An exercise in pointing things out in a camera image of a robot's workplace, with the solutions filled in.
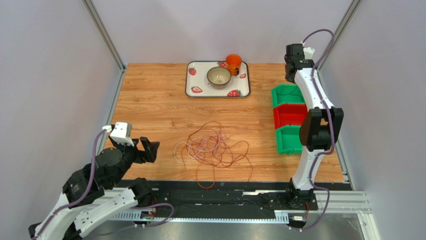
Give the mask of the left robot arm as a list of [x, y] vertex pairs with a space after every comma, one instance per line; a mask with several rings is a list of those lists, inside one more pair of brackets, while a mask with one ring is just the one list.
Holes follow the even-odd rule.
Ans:
[[122, 180], [132, 164], [154, 163], [160, 142], [146, 137], [133, 138], [133, 144], [112, 141], [111, 148], [75, 171], [65, 182], [62, 192], [49, 216], [29, 226], [33, 240], [82, 240], [96, 227], [123, 210], [150, 207], [153, 190], [145, 178], [136, 178], [118, 195], [97, 207], [85, 211], [95, 200], [103, 197]]

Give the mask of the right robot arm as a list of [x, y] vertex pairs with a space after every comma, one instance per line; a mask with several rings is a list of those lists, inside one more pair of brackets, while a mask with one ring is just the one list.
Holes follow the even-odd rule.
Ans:
[[285, 204], [299, 208], [314, 198], [314, 181], [325, 155], [335, 149], [343, 123], [342, 108], [335, 107], [321, 86], [317, 66], [301, 43], [286, 46], [285, 79], [296, 84], [305, 101], [307, 115], [299, 130], [302, 144], [301, 158], [296, 173], [286, 189]]

